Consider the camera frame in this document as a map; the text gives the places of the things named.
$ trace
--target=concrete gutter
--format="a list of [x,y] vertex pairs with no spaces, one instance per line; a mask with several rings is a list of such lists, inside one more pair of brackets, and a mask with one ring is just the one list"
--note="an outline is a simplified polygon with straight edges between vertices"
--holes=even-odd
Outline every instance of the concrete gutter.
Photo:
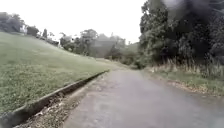
[[91,76],[87,79],[80,80],[73,84],[67,85],[63,88],[60,88],[60,89],[54,91],[53,93],[50,93],[50,94],[34,101],[33,103],[22,106],[16,110],[14,110],[13,112],[10,112],[10,113],[7,113],[7,114],[1,116],[0,117],[0,128],[12,128],[21,123],[24,123],[27,119],[34,116],[38,112],[40,112],[44,107],[48,106],[51,103],[51,100],[54,99],[55,97],[57,97],[61,94],[66,95],[71,92],[74,92],[78,88],[83,87],[88,82],[95,79],[99,75],[104,74],[105,72],[108,72],[108,71],[98,73],[98,74]]

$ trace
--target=grass verge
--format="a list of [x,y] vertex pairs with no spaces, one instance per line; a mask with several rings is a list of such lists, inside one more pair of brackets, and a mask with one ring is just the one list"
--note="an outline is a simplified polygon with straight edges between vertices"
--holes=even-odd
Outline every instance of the grass verge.
[[0,113],[114,67],[35,38],[0,33]]
[[146,70],[155,76],[170,81],[171,84],[177,87],[179,86],[181,88],[181,86],[184,86],[188,91],[206,93],[214,96],[224,95],[223,81],[218,78],[204,78],[201,74],[186,72],[181,69],[171,71],[163,68],[157,68],[156,70],[147,68]]

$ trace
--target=hill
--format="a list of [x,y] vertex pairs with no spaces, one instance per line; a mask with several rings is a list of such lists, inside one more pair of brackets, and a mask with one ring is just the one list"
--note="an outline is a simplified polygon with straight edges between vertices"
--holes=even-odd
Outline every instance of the hill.
[[0,113],[110,68],[44,41],[0,32]]

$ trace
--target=tall grass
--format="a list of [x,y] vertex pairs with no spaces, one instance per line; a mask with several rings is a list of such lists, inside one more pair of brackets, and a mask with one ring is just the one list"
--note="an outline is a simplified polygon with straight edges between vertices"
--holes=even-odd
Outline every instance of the tall grass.
[[169,80],[185,84],[194,91],[224,95],[224,66],[211,63],[209,65],[177,65],[168,61],[164,65],[151,66],[148,69]]

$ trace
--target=asphalt road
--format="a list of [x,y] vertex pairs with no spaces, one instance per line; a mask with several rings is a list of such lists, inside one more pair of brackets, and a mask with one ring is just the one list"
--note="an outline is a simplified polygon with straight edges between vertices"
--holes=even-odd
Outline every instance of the asphalt road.
[[185,92],[131,70],[112,71],[64,128],[224,128],[222,99]]

